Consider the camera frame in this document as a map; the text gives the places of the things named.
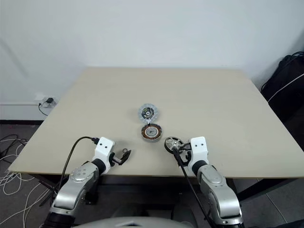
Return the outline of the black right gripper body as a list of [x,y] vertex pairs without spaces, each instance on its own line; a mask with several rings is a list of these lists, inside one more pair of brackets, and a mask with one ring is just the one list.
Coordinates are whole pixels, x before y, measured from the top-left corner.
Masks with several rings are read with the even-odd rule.
[[186,167],[192,159],[192,153],[190,150],[179,150],[180,167]]

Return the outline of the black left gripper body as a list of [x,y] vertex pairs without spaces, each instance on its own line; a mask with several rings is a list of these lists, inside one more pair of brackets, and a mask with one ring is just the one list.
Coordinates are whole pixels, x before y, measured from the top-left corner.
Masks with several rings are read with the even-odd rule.
[[119,158],[117,158],[117,157],[115,156],[115,153],[112,152],[112,153],[110,153],[110,155],[109,155],[109,163],[110,163],[111,166],[114,166],[115,164],[121,165],[122,160],[119,159]]

